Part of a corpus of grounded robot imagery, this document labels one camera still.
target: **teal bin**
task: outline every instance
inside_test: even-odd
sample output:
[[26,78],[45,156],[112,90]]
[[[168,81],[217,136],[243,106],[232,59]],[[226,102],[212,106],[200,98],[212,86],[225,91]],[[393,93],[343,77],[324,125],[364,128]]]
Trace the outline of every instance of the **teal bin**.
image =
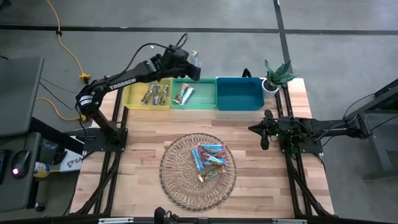
[[[185,105],[174,102],[175,96],[180,93],[183,83],[194,88],[193,94]],[[213,110],[217,107],[217,81],[215,78],[202,78],[193,81],[188,78],[178,78],[172,81],[172,108],[178,110]]]

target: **concrete floor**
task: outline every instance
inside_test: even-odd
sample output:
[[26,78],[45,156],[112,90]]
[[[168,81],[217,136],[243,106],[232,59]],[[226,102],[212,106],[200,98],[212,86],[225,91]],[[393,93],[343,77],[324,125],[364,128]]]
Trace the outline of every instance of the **concrete floor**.
[[[71,26],[194,27],[276,29],[272,0],[53,0],[61,23]],[[55,25],[45,1],[13,1],[0,12],[0,24]],[[286,29],[397,30],[395,0],[280,0]],[[64,32],[64,43],[93,78],[120,72],[135,50],[147,42],[175,43],[176,32]],[[314,118],[340,119],[358,98],[397,78],[398,38],[377,35],[287,35],[294,72],[305,79]],[[264,59],[283,62],[279,34],[191,33],[186,50],[199,51],[205,76],[240,76],[244,68],[261,77]],[[143,50],[137,62],[161,52]],[[59,46],[53,31],[0,30],[0,55],[40,55],[42,76],[79,91],[75,61]],[[74,94],[47,85],[65,103]],[[38,96],[51,96],[43,89]],[[76,116],[56,102],[61,114]],[[37,102],[34,116],[62,131],[79,124],[60,120],[50,105]],[[364,183],[362,176],[379,170],[367,141],[338,137],[325,150],[326,174],[335,213],[345,218],[398,222],[398,179]],[[1,213],[0,220],[61,215],[72,196],[77,174],[50,180],[47,210]]]

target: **wooden table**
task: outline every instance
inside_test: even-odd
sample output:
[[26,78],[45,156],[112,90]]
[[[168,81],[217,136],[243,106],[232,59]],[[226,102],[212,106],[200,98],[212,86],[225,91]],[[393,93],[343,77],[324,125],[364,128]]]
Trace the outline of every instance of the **wooden table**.
[[[294,115],[311,118],[303,79],[289,82],[289,91]],[[108,119],[111,119],[115,98],[115,91],[108,93],[101,106]],[[283,94],[282,104],[284,114],[287,114]],[[260,122],[265,108],[277,117],[274,98],[266,100],[260,111],[130,110],[129,137],[119,166],[112,216],[153,217],[155,208],[161,206],[180,217],[293,217],[285,157],[279,145],[270,142],[269,150],[263,151],[261,137],[248,130],[248,126]],[[159,181],[159,164],[165,149],[180,136],[190,133],[212,134],[224,141],[233,153],[238,172],[229,198],[205,212],[189,212],[174,205],[164,194]],[[81,208],[97,187],[103,157],[103,152],[96,152],[84,160],[71,212]],[[308,188],[324,208],[333,213],[319,158],[303,154],[303,164]],[[299,191],[298,195],[300,208],[304,211],[302,193]]]

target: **wicker basket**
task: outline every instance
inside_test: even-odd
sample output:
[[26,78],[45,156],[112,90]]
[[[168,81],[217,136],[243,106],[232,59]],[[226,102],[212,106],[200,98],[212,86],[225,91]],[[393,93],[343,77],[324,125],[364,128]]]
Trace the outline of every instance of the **wicker basket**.
[[219,205],[231,194],[236,182],[236,164],[227,146],[226,172],[200,182],[192,155],[199,143],[224,144],[209,134],[188,134],[174,141],[160,162],[160,183],[166,195],[178,206],[196,212]]

